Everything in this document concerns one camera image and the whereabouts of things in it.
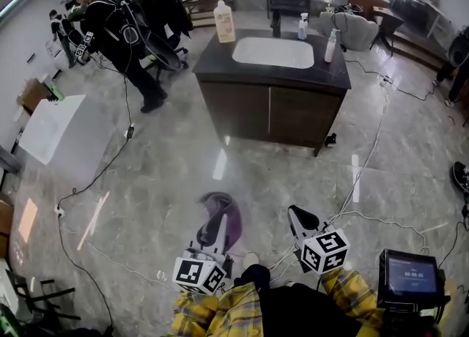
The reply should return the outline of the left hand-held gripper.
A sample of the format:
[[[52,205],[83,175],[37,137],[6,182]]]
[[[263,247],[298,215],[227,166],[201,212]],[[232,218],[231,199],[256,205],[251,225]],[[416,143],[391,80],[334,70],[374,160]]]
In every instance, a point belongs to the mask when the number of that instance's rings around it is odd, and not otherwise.
[[[213,245],[209,218],[197,231],[197,242],[191,242],[176,258],[172,280],[184,292],[213,295],[226,279],[232,278],[233,259],[226,249],[227,223],[228,218],[223,215]]]

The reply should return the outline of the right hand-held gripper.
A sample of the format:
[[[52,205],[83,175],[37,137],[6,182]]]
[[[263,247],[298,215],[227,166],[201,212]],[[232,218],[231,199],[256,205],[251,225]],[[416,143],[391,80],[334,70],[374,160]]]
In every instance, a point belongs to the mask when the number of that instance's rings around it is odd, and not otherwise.
[[[289,225],[296,242],[302,242],[300,263],[317,275],[324,275],[344,266],[350,243],[342,229],[317,235],[325,229],[326,217],[314,214],[297,205],[287,210]]]

